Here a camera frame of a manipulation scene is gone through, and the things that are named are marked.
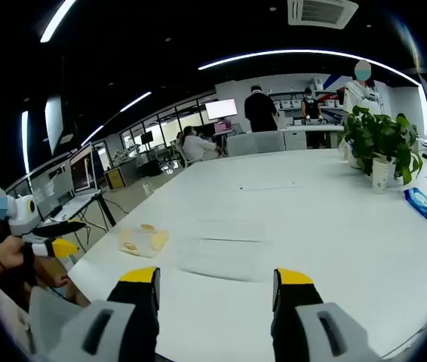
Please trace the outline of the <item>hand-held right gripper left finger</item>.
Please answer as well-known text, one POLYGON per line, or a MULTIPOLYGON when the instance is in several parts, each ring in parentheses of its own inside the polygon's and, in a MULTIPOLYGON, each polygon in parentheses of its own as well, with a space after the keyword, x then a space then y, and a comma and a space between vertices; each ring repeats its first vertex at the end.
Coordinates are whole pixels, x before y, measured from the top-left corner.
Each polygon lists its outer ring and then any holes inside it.
POLYGON ((57 327, 46 326, 53 343, 47 361, 154 361, 159 334, 161 269, 123 275, 106 300, 87 307, 57 306, 57 327))

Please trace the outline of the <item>person's left hand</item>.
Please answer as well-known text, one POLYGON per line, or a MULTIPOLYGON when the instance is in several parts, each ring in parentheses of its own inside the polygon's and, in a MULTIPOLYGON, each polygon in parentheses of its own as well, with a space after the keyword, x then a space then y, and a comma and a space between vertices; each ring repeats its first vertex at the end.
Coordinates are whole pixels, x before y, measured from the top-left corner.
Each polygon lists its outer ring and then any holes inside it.
POLYGON ((23 247, 25 243, 19 238, 6 238, 0 243, 0 274, 24 263, 23 247))

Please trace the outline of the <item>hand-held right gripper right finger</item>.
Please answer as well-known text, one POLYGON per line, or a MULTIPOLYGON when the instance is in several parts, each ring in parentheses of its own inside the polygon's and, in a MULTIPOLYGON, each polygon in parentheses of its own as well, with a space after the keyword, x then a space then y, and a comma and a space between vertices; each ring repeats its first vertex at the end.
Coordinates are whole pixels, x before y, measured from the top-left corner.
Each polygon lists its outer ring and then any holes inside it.
POLYGON ((336 303, 324 302, 307 275, 277 268, 272 344, 277 361, 380 361, 367 331, 336 303))

